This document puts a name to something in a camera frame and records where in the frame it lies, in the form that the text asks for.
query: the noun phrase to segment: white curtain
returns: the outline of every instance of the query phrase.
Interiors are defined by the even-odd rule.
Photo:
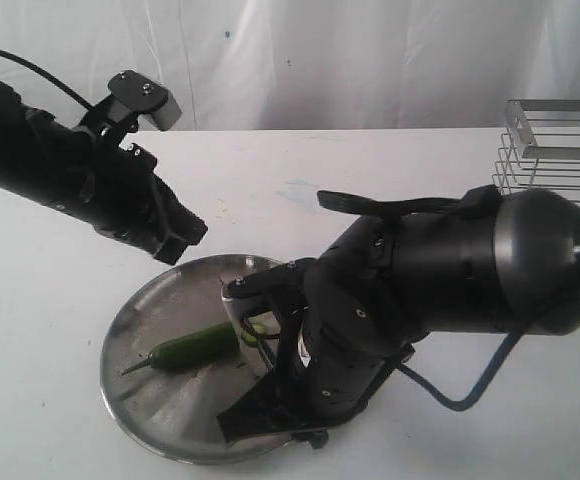
[[[509,98],[580,98],[580,0],[0,0],[0,48],[93,103],[138,70],[179,129],[495,126]],[[83,114],[18,65],[0,78]]]

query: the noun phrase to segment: white table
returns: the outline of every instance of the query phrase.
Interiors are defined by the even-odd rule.
[[[319,255],[352,218],[317,188],[379,199],[460,196],[490,182],[498,129],[142,132],[158,173],[210,230],[216,253]],[[166,266],[88,225],[0,191],[0,479],[580,479],[580,330],[524,338],[477,406],[445,410],[394,375],[324,450],[182,465],[115,425],[99,352],[123,303]],[[433,334],[412,365],[462,396],[499,336]]]

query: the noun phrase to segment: metal plate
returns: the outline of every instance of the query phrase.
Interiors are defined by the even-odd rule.
[[[103,343],[101,389],[108,410],[130,437],[164,457],[198,464],[244,460],[290,440],[271,436],[225,443],[216,415],[256,382],[255,369],[240,353],[183,374],[144,368],[120,376],[155,345],[229,321],[222,282],[275,265],[250,255],[201,258],[165,272],[126,303]]]

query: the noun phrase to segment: silver dish rack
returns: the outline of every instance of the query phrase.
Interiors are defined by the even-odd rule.
[[[580,100],[510,100],[493,182],[542,187],[580,204]]]

